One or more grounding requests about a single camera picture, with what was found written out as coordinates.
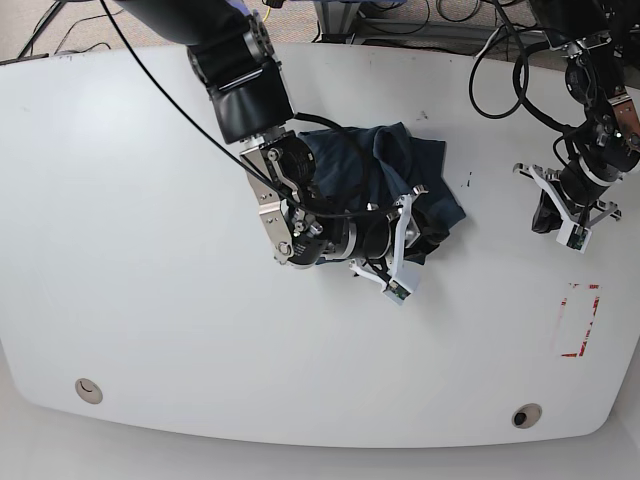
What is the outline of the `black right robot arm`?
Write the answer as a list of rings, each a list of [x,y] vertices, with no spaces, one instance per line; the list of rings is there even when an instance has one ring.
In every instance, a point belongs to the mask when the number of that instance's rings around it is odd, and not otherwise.
[[[461,217],[443,184],[445,146],[400,124],[343,127],[299,114],[267,29],[241,1],[125,1],[122,8],[185,46],[223,140],[259,204],[276,260],[308,268],[347,262],[404,299],[417,269]]]

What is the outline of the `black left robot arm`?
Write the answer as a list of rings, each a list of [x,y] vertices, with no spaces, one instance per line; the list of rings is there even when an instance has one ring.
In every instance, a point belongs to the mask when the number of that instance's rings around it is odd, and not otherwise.
[[[540,123],[558,132],[565,146],[560,171],[516,166],[541,190],[532,220],[539,234],[556,232],[557,240],[574,250],[584,248],[593,226],[616,212],[600,197],[626,175],[639,169],[639,113],[628,93],[624,67],[639,60],[639,4],[636,1],[532,1],[535,30],[545,39],[524,44],[523,29],[506,15],[503,3],[494,7],[503,24],[487,41],[492,49],[514,39],[519,55],[512,71],[516,103]],[[578,126],[562,124],[528,98],[529,60],[543,51],[566,56],[564,82],[585,119]]]

